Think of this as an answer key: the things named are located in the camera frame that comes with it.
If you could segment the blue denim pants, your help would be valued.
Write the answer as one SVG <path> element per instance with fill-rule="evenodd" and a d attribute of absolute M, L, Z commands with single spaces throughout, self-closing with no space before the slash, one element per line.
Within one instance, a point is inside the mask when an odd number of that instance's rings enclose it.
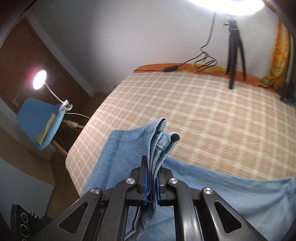
<path fill-rule="evenodd" d="M 113 130 L 84 188 L 126 186 L 147 156 L 147 204 L 128 212 L 125 240 L 295 240 L 295 178 L 245 179 L 171 158 L 180 137 L 166 122 Z M 161 167 L 173 175 L 167 205 L 157 203 Z"/>

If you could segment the checkered beige bed blanket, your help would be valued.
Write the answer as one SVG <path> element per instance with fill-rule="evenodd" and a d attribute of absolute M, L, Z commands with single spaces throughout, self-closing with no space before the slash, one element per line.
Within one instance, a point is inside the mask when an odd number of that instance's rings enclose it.
<path fill-rule="evenodd" d="M 271 180 L 295 176 L 295 107 L 263 88 L 212 75 L 133 73 L 91 116 L 66 158 L 79 194 L 109 134 L 166 118 L 180 142 L 171 157 L 222 173 Z"/>

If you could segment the yellow striped folded cloth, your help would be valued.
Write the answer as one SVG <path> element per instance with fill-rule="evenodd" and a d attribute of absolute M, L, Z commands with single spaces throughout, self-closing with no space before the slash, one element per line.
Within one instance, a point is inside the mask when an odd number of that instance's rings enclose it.
<path fill-rule="evenodd" d="M 54 123 L 56 119 L 56 114 L 55 113 L 51 113 L 44 129 L 36 135 L 35 140 L 36 142 L 41 146 L 46 138 L 46 136 L 48 135 L 49 130 L 52 127 L 52 124 Z"/>

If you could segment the blue plastic chair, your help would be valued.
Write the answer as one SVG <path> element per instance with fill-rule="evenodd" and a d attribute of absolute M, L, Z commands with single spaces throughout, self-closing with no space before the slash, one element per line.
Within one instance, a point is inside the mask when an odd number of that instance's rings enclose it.
<path fill-rule="evenodd" d="M 22 130 L 38 150 L 44 150 L 49 144 L 52 144 L 66 156 L 68 152 L 54 140 L 60 125 L 65 124 L 72 130 L 81 131 L 84 129 L 84 126 L 78 123 L 63 119 L 64 115 L 67 114 L 65 107 L 64 103 L 53 105 L 33 98 L 27 98 L 24 101 L 16 118 Z M 46 132 L 45 138 L 40 144 L 37 142 L 36 136 L 46 130 L 52 114 L 55 114 L 55 120 L 49 125 L 48 132 Z"/>

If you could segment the orange bed sheet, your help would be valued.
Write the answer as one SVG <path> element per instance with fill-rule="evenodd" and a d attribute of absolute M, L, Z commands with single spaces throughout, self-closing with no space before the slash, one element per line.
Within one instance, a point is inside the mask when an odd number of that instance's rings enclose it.
<path fill-rule="evenodd" d="M 161 64 L 150 64 L 150 65 L 142 65 L 134 70 L 135 73 L 138 72 L 163 72 L 163 70 L 170 66 L 181 65 L 181 63 L 161 63 Z M 179 67 L 175 72 L 185 72 L 185 73 L 194 73 L 194 74 L 203 74 L 203 75 L 213 75 L 218 77 L 224 77 L 229 79 L 230 75 L 226 74 L 226 68 L 220 66 L 214 66 L 207 68 L 201 72 L 198 72 L 197 68 L 194 67 L 194 64 L 187 63 L 183 66 Z M 263 88 L 269 92 L 280 94 L 278 90 L 273 89 L 272 87 L 262 87 L 259 85 L 260 78 L 247 74 L 246 80 L 243 79 L 243 72 L 236 71 L 235 73 L 235 83 L 241 82 L 244 84 L 249 84 L 255 87 Z"/>

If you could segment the folded silver tripod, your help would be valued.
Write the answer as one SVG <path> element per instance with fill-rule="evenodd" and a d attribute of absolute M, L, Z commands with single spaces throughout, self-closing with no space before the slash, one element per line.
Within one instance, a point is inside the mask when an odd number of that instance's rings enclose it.
<path fill-rule="evenodd" d="M 295 41 L 290 35 L 290 52 L 280 85 L 280 100 L 295 105 Z"/>

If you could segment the orange patterned cloth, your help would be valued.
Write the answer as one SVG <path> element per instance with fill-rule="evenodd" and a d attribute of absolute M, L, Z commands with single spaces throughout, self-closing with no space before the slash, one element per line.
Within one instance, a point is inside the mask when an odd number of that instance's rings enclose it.
<path fill-rule="evenodd" d="M 290 55 L 290 33 L 278 19 L 276 26 L 275 42 L 273 45 L 273 53 L 271 56 L 271 66 L 268 74 L 259 82 L 259 86 L 278 89 L 283 79 L 283 73 L 286 68 Z"/>

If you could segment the brown wooden door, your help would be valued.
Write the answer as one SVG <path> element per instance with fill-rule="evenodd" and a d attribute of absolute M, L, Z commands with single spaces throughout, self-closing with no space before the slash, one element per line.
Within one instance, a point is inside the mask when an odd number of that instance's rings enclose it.
<path fill-rule="evenodd" d="M 1 98 L 18 113 L 29 97 L 50 104 L 67 99 L 74 111 L 80 111 L 90 99 L 23 18 L 1 47 Z"/>

